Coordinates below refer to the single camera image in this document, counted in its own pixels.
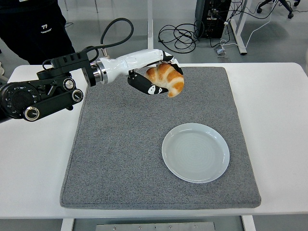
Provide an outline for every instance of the croissant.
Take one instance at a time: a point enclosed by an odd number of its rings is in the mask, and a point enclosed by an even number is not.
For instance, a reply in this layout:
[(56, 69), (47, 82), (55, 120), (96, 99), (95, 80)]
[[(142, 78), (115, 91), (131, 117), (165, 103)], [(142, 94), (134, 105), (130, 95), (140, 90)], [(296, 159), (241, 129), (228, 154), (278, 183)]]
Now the croissant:
[(167, 88), (168, 97), (177, 96), (184, 87), (184, 77), (170, 64), (160, 64), (147, 70), (145, 77), (154, 85)]

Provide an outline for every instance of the gray carpet pad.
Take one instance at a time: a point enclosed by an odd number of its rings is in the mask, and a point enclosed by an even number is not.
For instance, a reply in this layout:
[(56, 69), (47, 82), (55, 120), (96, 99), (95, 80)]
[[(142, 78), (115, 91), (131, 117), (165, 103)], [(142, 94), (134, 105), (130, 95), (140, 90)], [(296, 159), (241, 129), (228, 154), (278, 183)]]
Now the gray carpet pad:
[[(84, 209), (252, 208), (261, 203), (228, 76), (221, 67), (186, 67), (183, 92), (146, 95), (127, 77), (88, 88), (60, 203)], [(162, 158), (167, 133), (184, 123), (222, 135), (230, 162), (212, 182), (176, 177)]]

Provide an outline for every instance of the computer tower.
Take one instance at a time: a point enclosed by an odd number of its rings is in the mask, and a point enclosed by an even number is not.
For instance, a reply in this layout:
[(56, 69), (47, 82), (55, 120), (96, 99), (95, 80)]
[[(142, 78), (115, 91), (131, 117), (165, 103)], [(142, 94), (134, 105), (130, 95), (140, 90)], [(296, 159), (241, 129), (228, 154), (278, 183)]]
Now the computer tower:
[(198, 36), (220, 39), (224, 31), (231, 0), (197, 0), (195, 18)]

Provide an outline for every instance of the white cable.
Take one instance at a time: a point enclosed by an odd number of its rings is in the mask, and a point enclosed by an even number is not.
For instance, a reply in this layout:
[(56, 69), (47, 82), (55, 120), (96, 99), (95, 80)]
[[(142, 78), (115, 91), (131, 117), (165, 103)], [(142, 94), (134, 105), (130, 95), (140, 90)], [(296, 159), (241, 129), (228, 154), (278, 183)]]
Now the white cable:
[[(270, 12), (270, 14), (269, 14), (269, 18), (270, 18), (269, 21), (268, 21), (267, 23), (263, 24), (262, 26), (260, 26), (258, 29), (255, 29), (253, 32), (251, 32), (251, 34), (250, 34), (250, 36), (249, 36), (249, 39), (248, 39), (248, 42), (247, 42), (247, 44), (246, 44), (246, 46), (245, 46), (245, 49), (246, 49), (247, 46), (248, 46), (248, 43), (249, 43), (249, 40), (250, 40), (252, 34), (253, 34), (255, 31), (257, 31), (257, 30), (261, 29), (262, 27), (264, 27), (266, 24), (270, 23), (270, 21), (271, 21), (271, 13), (272, 13), (272, 11), (273, 11), (273, 9), (274, 9), (274, 7), (275, 7), (275, 3), (276, 3), (276, 2), (277, 2), (277, 0), (274, 0), (273, 6), (272, 6), (272, 8), (271, 8), (271, 12)], [(224, 43), (224, 44), (221, 45), (221, 48), (223, 49), (222, 46), (228, 46), (228, 45), (236, 45), (236, 46), (239, 46), (239, 45), (236, 44), (236, 43), (228, 43), (228, 44), (225, 44), (225, 43)]]
[(248, 46), (248, 43), (249, 43), (249, 40), (250, 40), (252, 34), (253, 34), (255, 31), (257, 31), (257, 30), (261, 29), (262, 27), (264, 27), (266, 24), (270, 23), (270, 21), (271, 21), (271, 13), (272, 13), (272, 11), (273, 11), (273, 9), (274, 9), (274, 6), (275, 6), (275, 3), (276, 3), (276, 2), (277, 2), (277, 0), (274, 1), (273, 6), (272, 6), (272, 8), (271, 8), (271, 11), (270, 11), (270, 14), (269, 14), (269, 18), (270, 18), (269, 21), (268, 21), (267, 23), (263, 24), (262, 26), (260, 26), (258, 29), (255, 29), (253, 32), (251, 32), (251, 34), (250, 34), (250, 36), (249, 36), (249, 39), (248, 39), (248, 41), (247, 41), (247, 43), (246, 43), (245, 49), (246, 49), (247, 46)]

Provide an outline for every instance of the white plate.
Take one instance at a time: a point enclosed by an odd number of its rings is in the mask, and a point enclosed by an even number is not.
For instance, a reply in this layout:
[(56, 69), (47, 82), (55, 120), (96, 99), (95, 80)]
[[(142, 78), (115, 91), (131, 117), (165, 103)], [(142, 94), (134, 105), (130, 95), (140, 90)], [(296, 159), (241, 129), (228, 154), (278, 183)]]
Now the white plate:
[(223, 137), (203, 124), (182, 124), (173, 128), (162, 146), (169, 170), (182, 180), (207, 183), (227, 169), (230, 153)]

